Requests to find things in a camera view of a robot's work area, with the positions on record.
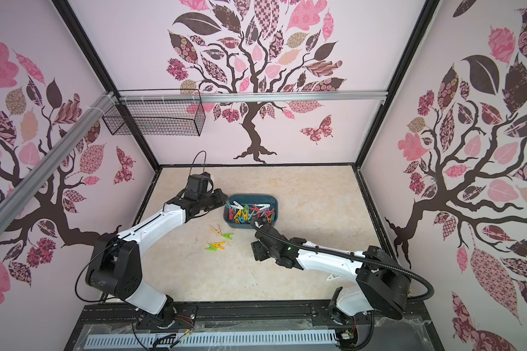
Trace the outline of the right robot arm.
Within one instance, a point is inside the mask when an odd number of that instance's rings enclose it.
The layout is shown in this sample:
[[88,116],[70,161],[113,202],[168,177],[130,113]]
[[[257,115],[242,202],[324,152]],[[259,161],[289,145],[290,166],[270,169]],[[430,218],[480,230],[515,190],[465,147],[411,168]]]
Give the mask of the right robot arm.
[[329,303],[329,313],[337,323],[364,312],[377,312],[393,320],[403,318],[411,279],[389,256],[379,253],[378,247],[344,252],[303,238],[288,239],[259,220],[252,221],[251,226],[256,231],[252,243],[255,260],[272,258],[285,269],[322,271],[352,283],[349,288],[337,288]]

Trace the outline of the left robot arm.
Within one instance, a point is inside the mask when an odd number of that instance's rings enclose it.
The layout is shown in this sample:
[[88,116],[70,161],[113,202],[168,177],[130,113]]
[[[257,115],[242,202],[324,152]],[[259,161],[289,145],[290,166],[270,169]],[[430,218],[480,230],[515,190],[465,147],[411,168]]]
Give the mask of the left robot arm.
[[154,215],[128,230],[98,238],[86,268],[86,284],[170,324],[176,314],[174,301],[144,280],[142,255],[166,234],[223,207],[227,200],[208,172],[189,175],[185,188]]

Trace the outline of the teal plastic storage box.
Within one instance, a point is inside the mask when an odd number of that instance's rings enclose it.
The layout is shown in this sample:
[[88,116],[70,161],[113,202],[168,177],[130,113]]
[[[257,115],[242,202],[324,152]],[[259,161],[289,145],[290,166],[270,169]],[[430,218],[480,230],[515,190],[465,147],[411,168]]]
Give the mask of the teal plastic storage box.
[[[228,219],[228,210],[233,209],[231,208],[231,204],[236,201],[237,203],[244,206],[242,210],[245,210],[247,213],[247,220],[244,223],[236,223],[234,220]],[[265,212],[262,213],[260,216],[256,216],[253,213],[253,207],[256,206],[260,209],[265,209]],[[260,220],[260,221],[266,221],[265,217],[269,216],[271,214],[275,215],[275,221],[273,223],[270,223],[270,225],[274,225],[275,222],[278,220],[278,214],[279,214],[279,202],[278,200],[271,196],[271,195],[258,195],[258,194],[236,194],[232,195],[226,202],[225,202],[225,208],[223,210],[223,219],[225,223],[231,227],[236,229],[250,229],[251,225],[250,223],[253,220]]]

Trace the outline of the white clothespin left pile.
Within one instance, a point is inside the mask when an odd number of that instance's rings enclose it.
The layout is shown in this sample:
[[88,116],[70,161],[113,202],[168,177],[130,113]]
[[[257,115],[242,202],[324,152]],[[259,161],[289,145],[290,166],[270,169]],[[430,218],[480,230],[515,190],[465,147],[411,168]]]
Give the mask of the white clothespin left pile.
[[237,203],[236,201],[234,201],[232,204],[231,204],[231,208],[233,209],[238,209],[238,210],[242,210],[244,208],[243,205]]

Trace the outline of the beige clothespin left pile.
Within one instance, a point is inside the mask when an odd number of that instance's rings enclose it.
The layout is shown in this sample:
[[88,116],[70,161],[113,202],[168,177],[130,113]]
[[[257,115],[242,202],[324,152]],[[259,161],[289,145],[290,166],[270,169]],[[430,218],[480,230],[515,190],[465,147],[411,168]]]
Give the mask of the beige clothespin left pile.
[[216,226],[216,227],[210,225],[209,227],[210,227],[210,228],[212,229],[212,231],[213,231],[214,233],[216,233],[218,236],[222,236],[222,235],[223,235],[223,233],[222,233],[222,231],[221,231],[219,225]]

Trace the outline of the white clothespin near right base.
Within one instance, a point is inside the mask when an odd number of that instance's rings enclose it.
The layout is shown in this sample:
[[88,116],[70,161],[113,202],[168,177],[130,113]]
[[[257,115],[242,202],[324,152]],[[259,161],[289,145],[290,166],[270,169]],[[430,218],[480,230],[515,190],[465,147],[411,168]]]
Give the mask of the white clothespin near right base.
[[334,275],[334,274],[331,273],[331,274],[326,278],[326,280],[327,280],[328,282],[331,282],[331,281],[334,281],[334,280],[339,279],[339,278],[340,278],[339,276]]

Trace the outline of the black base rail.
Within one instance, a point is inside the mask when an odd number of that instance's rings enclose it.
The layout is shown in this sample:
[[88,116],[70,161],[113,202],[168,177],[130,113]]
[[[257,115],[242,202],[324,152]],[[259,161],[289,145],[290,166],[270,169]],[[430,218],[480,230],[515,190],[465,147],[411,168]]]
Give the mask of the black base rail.
[[344,324],[336,323],[329,310],[330,300],[300,301],[221,301],[176,302],[174,322],[160,323],[145,312],[126,303],[93,304],[85,306],[74,327],[106,324],[128,326],[137,323],[139,330],[174,331],[188,327],[213,327],[218,323],[231,325],[241,322],[273,322],[305,320],[313,327],[350,328],[366,326],[370,317],[360,312]]

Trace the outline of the aluminium rail on back wall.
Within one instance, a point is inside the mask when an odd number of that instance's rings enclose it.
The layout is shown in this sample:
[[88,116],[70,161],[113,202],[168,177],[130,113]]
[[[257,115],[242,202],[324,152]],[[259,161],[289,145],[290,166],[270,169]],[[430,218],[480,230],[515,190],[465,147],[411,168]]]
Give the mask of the aluminium rail on back wall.
[[121,103],[146,102],[193,102],[193,103],[233,103],[233,102],[292,102],[292,101],[341,101],[341,100],[380,100],[385,101],[388,92],[382,90],[357,90],[334,92],[272,92],[238,94],[142,94],[132,91],[131,95],[119,93]]

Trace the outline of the aluminium rail on wall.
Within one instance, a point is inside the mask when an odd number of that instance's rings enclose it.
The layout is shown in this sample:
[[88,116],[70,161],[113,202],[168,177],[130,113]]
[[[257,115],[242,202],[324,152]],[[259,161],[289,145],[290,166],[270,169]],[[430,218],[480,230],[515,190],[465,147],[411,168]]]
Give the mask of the aluminium rail on wall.
[[193,102],[193,103],[233,103],[233,102],[292,102],[292,101],[341,101],[341,100],[380,100],[385,101],[388,92],[382,90],[357,90],[334,92],[272,92],[238,94],[142,94],[132,91],[131,95],[119,93],[121,103],[146,102]]
[[27,203],[37,194],[48,180],[48,177],[61,165],[63,159],[76,147],[79,140],[93,127],[93,125],[114,107],[117,98],[112,92],[101,95],[77,121],[66,136],[45,155],[40,163],[21,180],[11,195],[0,203],[0,236],[10,223],[22,211]]

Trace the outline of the aluminium rail on left wall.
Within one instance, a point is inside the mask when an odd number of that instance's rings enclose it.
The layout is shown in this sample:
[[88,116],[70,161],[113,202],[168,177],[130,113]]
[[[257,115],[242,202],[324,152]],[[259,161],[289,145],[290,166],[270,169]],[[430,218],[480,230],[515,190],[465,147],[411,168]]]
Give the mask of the aluminium rail on left wall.
[[11,195],[0,203],[0,236],[10,223],[22,211],[27,203],[37,194],[48,180],[48,177],[61,165],[63,159],[76,147],[79,140],[93,127],[93,125],[114,107],[117,98],[112,92],[101,95],[77,121],[66,136],[45,155],[40,163],[21,180]]

